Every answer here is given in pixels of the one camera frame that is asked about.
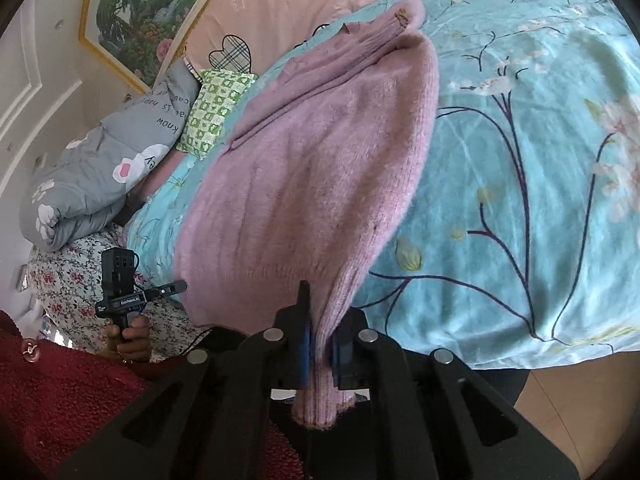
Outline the person's left hand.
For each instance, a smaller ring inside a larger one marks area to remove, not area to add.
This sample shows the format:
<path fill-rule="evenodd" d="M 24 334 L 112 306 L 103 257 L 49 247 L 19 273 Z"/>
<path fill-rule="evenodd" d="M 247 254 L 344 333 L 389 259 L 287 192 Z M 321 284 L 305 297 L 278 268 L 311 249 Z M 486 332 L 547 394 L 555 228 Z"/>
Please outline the person's left hand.
<path fill-rule="evenodd" d="M 149 362 L 152 356 L 150 341 L 150 320 L 138 315 L 130 321 L 130 326 L 120 330 L 108 324 L 104 330 L 106 346 L 100 356 L 124 362 Z"/>

